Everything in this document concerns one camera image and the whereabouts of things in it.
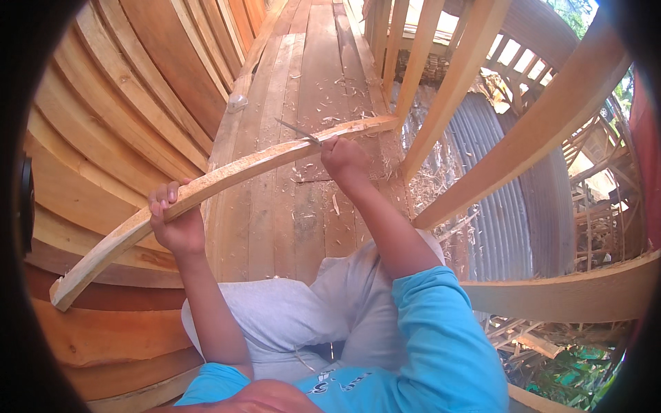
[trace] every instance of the hand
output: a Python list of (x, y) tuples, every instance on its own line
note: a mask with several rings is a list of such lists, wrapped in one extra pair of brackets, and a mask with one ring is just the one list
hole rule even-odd
[[(192, 179), (185, 178), (184, 185), (190, 181)], [(193, 207), (168, 223), (163, 221), (163, 211), (176, 202), (178, 189), (179, 182), (174, 181), (168, 185), (161, 184), (156, 191), (149, 193), (149, 223), (159, 244), (172, 251), (175, 257), (204, 255), (204, 222), (200, 206)]]
[(321, 162), (342, 188), (353, 183), (369, 183), (371, 158), (355, 141), (333, 136), (321, 144)]

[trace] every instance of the knife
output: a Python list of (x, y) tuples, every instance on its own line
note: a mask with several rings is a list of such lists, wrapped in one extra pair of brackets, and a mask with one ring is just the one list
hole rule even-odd
[(278, 123), (280, 123), (280, 124), (282, 124), (282, 125), (285, 125), (287, 128), (293, 130), (294, 132), (300, 133), (301, 135), (303, 135), (303, 136), (306, 137), (307, 139), (310, 139), (312, 142), (314, 142), (314, 143), (316, 143), (317, 145), (320, 145), (320, 146), (321, 146), (321, 142), (320, 142), (319, 139), (317, 139), (316, 137), (310, 135), (310, 134), (307, 133), (307, 132), (304, 132), (304, 131), (300, 130), (299, 128), (297, 128), (297, 127), (295, 127), (295, 126), (289, 125), (287, 122), (285, 122), (285, 121), (283, 121), (283, 120), (280, 120), (280, 119), (278, 119), (278, 118), (274, 118), (274, 119), (277, 120)]

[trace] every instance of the blue shirt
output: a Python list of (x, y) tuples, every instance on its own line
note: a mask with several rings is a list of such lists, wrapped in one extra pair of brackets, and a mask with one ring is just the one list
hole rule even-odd
[[(335, 412), (507, 412), (505, 374), (452, 270), (435, 267), (393, 282), (397, 326), (408, 363), (398, 375), (344, 367), (292, 383), (321, 410)], [(217, 402), (250, 380), (207, 363), (175, 406)]]

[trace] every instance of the corrugated metal sheet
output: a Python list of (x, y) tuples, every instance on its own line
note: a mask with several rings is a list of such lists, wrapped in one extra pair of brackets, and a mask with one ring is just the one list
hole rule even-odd
[[(504, 133), (516, 123), (509, 111), (497, 115)], [(574, 270), (574, 213), (566, 163), (560, 147), (519, 176), (528, 215), (533, 271), (541, 278)]]
[[(469, 93), (446, 129), (463, 163), (475, 166), (502, 137), (496, 112), (482, 94)], [(479, 203), (473, 220), (475, 244), (469, 245), (471, 280), (504, 281), (532, 278), (533, 263), (527, 214), (518, 179)]]

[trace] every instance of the gray pants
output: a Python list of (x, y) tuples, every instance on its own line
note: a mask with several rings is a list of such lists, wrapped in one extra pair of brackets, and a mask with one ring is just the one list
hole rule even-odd
[[(418, 232), (445, 265), (438, 241)], [(310, 287), (285, 278), (219, 283), (218, 287), (243, 330), (256, 380), (291, 383), (344, 366), (382, 367), (396, 372), (407, 360), (405, 343), (397, 329), (392, 281), (373, 241), (346, 258), (325, 258)], [(188, 300), (181, 319), (202, 354)], [(332, 365), (303, 349), (341, 340), (346, 341), (342, 357)]]

